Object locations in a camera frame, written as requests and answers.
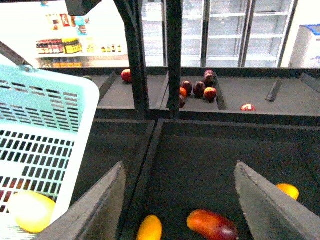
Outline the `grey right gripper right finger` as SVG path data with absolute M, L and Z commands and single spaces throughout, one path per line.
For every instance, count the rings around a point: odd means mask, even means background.
M 320 217 L 247 164 L 234 170 L 238 200 L 255 240 L 318 240 Z

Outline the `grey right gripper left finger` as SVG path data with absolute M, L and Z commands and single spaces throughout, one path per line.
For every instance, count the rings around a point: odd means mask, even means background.
M 126 171 L 117 162 L 35 240 L 114 240 L 123 209 Z

